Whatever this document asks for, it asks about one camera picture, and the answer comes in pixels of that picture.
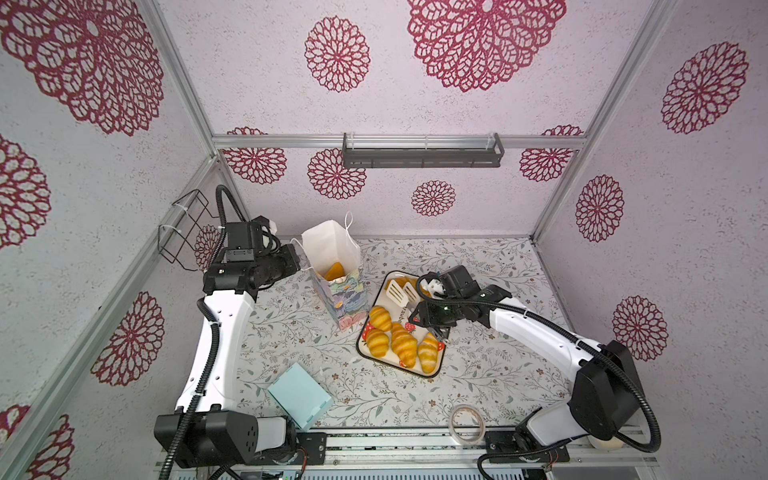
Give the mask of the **long twisted bread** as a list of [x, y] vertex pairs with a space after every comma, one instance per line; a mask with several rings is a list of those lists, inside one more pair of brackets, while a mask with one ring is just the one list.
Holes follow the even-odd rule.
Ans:
[[406, 291], [414, 298], [425, 296], [431, 298], [431, 293], [417, 282], [415, 277], [394, 277], [388, 281], [389, 284], [396, 284], [400, 289]]

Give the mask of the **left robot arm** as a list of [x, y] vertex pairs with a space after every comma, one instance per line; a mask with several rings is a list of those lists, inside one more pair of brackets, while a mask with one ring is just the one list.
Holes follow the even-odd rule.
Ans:
[[229, 250], [214, 257], [196, 302], [203, 327], [189, 380], [174, 412], [158, 416], [154, 425], [166, 452], [159, 478], [170, 478], [174, 467], [205, 466], [216, 467], [220, 477], [236, 465], [287, 463], [298, 454], [296, 428], [287, 417], [239, 412], [234, 396], [236, 349], [259, 291], [299, 269], [291, 245], [264, 255]]

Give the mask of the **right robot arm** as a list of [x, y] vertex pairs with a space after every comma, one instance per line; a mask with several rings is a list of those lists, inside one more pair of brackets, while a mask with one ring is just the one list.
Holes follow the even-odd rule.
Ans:
[[558, 368], [570, 382], [568, 399], [529, 414], [515, 429], [508, 452], [535, 458], [591, 436], [619, 440], [645, 453], [659, 450], [661, 429], [629, 349], [573, 333], [528, 309], [497, 285], [480, 286], [463, 266], [417, 279], [394, 277], [385, 297], [409, 324], [444, 340], [460, 320], [508, 335]]

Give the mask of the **floral paper bag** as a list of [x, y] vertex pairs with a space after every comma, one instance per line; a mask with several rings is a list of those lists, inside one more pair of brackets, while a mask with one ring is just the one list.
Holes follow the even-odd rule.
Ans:
[[367, 316], [365, 285], [361, 279], [362, 253], [350, 234], [354, 221], [347, 212], [344, 222], [322, 222], [290, 243], [299, 256], [300, 269], [309, 278], [340, 330], [347, 330]]

